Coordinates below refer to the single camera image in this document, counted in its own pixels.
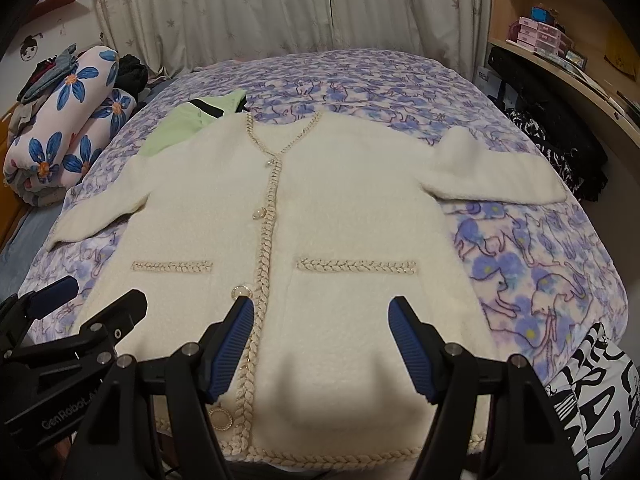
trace pink blanket with blue flowers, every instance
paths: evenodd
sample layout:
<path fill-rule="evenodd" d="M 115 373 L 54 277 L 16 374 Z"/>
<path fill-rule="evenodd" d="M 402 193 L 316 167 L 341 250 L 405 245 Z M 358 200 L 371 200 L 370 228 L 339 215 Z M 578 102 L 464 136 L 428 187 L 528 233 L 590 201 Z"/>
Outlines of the pink blanket with blue flowers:
<path fill-rule="evenodd" d="M 82 180 L 136 105 L 113 89 L 118 54 L 95 46 L 53 91 L 4 161 L 4 179 L 31 205 L 59 202 Z"/>

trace blue flower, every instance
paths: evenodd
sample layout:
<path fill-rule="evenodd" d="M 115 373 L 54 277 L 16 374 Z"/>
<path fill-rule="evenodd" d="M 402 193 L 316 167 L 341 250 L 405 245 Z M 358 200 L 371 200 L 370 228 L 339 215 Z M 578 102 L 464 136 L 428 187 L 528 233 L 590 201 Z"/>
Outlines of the blue flower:
<path fill-rule="evenodd" d="M 109 75 L 107 77 L 106 86 L 109 86 L 113 83 L 118 75 L 118 64 L 120 62 L 120 57 L 118 53 L 114 50 L 103 50 L 98 54 L 105 61 L 113 61 L 113 65 L 111 65 L 111 70 L 109 70 Z"/>
<path fill-rule="evenodd" d="M 56 102 L 57 110 L 62 110 L 65 107 L 66 102 L 69 100 L 69 94 L 73 92 L 74 96 L 78 101 L 83 102 L 84 96 L 86 92 L 84 91 L 84 84 L 81 79 L 92 79 L 97 77 L 98 70 L 93 66 L 85 66 L 80 72 L 76 74 L 76 70 L 78 67 L 75 66 L 71 71 L 71 74 L 66 76 L 58 86 L 55 91 L 58 91 L 60 88 L 60 94 L 58 94 L 58 100 Z"/>
<path fill-rule="evenodd" d="M 96 150 L 92 153 L 91 141 L 89 140 L 89 137 L 84 136 L 82 139 L 80 139 L 80 158 L 77 158 L 75 155 L 65 155 L 62 159 L 62 165 L 67 171 L 71 171 L 72 173 L 80 173 L 80 179 L 82 179 L 101 153 L 101 148 L 96 148 Z"/>
<path fill-rule="evenodd" d="M 111 116 L 111 135 L 110 139 L 120 131 L 124 123 L 127 122 L 127 117 L 124 110 L 129 108 L 131 104 L 131 97 L 128 95 L 121 95 L 120 90 L 114 88 L 111 91 L 111 97 L 107 97 L 100 107 L 96 109 L 91 117 L 94 119 L 102 119 L 104 117 Z"/>
<path fill-rule="evenodd" d="M 60 148 L 60 142 L 62 141 L 62 133 L 55 132 L 49 137 L 47 141 L 47 155 L 45 156 L 42 151 L 42 144 L 35 137 L 31 137 L 29 141 L 29 155 L 34 162 L 37 162 L 36 166 L 31 166 L 31 171 L 38 175 L 38 180 L 41 184 L 51 182 L 56 173 L 60 169 L 59 164 L 53 164 L 53 160 L 56 158 L 58 149 Z"/>

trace wooden shelf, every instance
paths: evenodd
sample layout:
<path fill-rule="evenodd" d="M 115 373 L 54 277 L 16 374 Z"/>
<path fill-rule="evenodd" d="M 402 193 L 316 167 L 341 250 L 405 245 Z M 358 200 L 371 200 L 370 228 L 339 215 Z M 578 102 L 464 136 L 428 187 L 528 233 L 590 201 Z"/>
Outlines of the wooden shelf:
<path fill-rule="evenodd" d="M 620 102 L 617 91 L 640 100 L 640 82 L 619 72 L 605 60 L 611 27 L 619 27 L 602 0 L 493 0 L 489 42 L 527 59 L 542 81 L 573 108 L 590 130 L 616 154 L 640 184 L 640 128 L 587 85 L 560 67 L 505 40 L 509 26 L 529 16 L 532 6 L 558 12 L 558 21 L 575 41 L 575 50 L 587 57 L 585 72 Z"/>
<path fill-rule="evenodd" d="M 614 121 L 624 132 L 631 138 L 636 146 L 640 148 L 640 130 L 634 126 L 630 119 L 628 120 L 625 116 L 621 115 L 620 112 L 616 111 L 609 103 L 607 103 L 599 94 L 596 94 L 591 88 L 589 88 L 584 83 L 581 83 L 574 76 L 562 70 L 560 67 L 554 65 L 553 63 L 548 62 L 546 59 L 542 59 L 540 56 L 536 56 L 533 52 L 529 52 L 524 48 L 520 48 L 519 46 L 513 45 L 511 43 L 507 43 L 503 40 L 497 40 L 495 38 L 491 38 L 489 43 L 494 44 L 496 46 L 500 46 L 514 54 L 517 54 L 524 59 L 528 59 L 530 62 L 535 63 L 539 67 L 545 69 L 547 72 L 553 74 L 557 78 L 561 79 L 569 86 L 580 92 L 584 97 L 586 97 L 589 101 L 595 104 L 600 110 L 606 113 L 609 118 Z"/>

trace blue bedsheet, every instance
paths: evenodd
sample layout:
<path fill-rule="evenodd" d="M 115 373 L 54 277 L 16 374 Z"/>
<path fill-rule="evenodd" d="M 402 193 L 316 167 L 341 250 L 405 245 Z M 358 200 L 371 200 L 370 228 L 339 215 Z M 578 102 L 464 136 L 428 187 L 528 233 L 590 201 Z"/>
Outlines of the blue bedsheet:
<path fill-rule="evenodd" d="M 60 215 L 62 202 L 27 213 L 0 253 L 0 301 L 16 294 L 38 250 Z"/>

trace gold button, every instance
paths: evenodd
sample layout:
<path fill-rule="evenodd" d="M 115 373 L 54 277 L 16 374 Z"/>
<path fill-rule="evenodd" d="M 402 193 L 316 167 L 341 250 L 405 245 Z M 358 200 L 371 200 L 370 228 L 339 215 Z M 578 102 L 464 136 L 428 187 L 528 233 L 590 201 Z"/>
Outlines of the gold button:
<path fill-rule="evenodd" d="M 254 211 L 254 220 L 259 220 L 260 218 L 264 218 L 267 214 L 267 210 L 263 207 L 259 207 Z"/>
<path fill-rule="evenodd" d="M 238 285 L 238 286 L 235 286 L 235 287 L 233 288 L 233 290 L 231 291 L 231 299 L 235 301 L 235 300 L 237 300 L 237 299 L 238 299 L 238 297 L 240 297 L 240 296 L 246 296 L 246 297 L 248 297 L 248 298 L 250 298 L 250 299 L 251 299 L 251 298 L 253 298 L 254 293 L 253 293 L 253 292 L 252 292 L 252 290 L 251 290 L 248 286 L 246 286 L 246 285 Z"/>
<path fill-rule="evenodd" d="M 216 431 L 226 431 L 231 428 L 234 423 L 234 418 L 231 416 L 229 410 L 226 410 L 222 406 L 216 406 L 209 410 L 209 420 L 211 425 Z"/>

